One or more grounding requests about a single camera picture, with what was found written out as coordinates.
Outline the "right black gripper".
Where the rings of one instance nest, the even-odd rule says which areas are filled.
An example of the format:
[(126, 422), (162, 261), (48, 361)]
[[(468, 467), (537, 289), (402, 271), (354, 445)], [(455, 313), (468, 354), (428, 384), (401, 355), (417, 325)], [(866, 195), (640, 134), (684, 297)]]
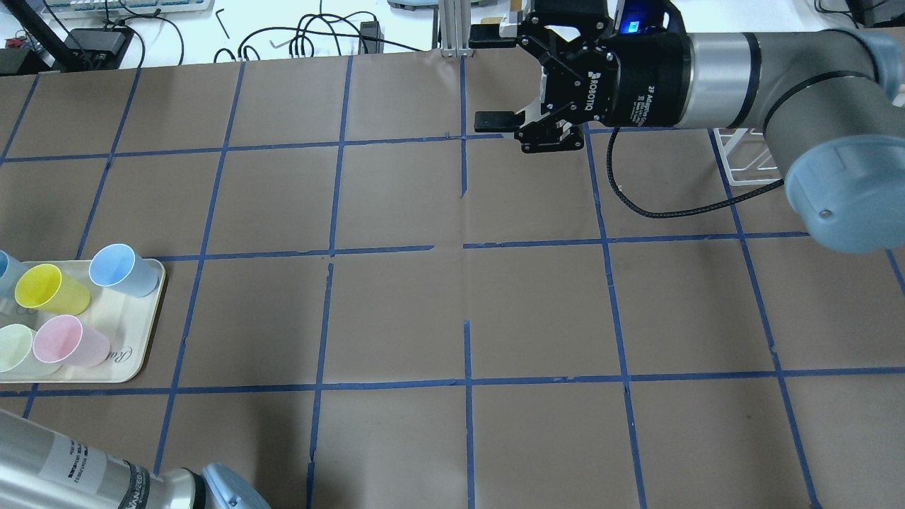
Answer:
[(691, 39), (670, 1), (637, 1), (611, 19), (605, 1), (533, 1), (516, 25), (472, 25), (472, 49), (520, 45), (544, 79), (537, 112), (475, 112), (479, 134), (520, 130), (524, 153), (584, 147), (584, 125), (674, 127), (691, 87)]

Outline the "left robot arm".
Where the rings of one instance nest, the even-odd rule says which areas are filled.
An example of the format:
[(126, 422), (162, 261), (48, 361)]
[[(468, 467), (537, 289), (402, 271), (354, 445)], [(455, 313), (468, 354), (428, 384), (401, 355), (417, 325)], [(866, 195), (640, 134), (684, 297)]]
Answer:
[(100, 448), (1, 413), (3, 508), (268, 508), (220, 463), (154, 474)]

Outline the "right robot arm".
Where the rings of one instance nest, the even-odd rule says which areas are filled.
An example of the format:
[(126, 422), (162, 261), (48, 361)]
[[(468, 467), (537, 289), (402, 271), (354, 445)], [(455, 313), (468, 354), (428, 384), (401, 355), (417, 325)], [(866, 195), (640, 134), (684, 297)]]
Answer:
[(901, 45), (847, 28), (803, 33), (621, 31), (605, 1), (527, 1), (473, 25), (473, 49), (518, 47), (541, 66), (519, 112), (478, 112), (481, 133), (525, 153), (584, 147), (583, 126), (759, 129), (779, 185), (819, 244), (863, 254), (903, 245)]

